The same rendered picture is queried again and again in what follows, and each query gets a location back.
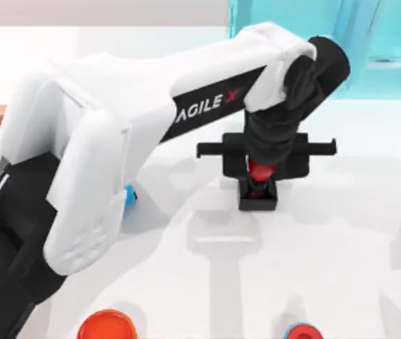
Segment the light blue rack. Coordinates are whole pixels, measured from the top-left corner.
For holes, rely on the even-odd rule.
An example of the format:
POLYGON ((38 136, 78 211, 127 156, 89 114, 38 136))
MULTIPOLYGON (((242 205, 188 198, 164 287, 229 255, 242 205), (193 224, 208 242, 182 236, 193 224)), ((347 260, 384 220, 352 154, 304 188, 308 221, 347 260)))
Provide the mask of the light blue rack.
POLYGON ((230 37, 266 21, 344 49, 352 70, 336 98, 401 99, 401 0, 229 0, 230 37))

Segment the small red object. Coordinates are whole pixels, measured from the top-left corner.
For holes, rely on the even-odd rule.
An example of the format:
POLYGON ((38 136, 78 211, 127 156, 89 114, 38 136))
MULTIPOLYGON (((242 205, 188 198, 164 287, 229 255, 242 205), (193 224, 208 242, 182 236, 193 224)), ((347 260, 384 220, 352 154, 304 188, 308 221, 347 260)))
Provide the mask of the small red object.
POLYGON ((260 198, 265 195, 268 182, 274 174, 276 165, 262 165, 248 159, 249 168, 249 198, 260 198))

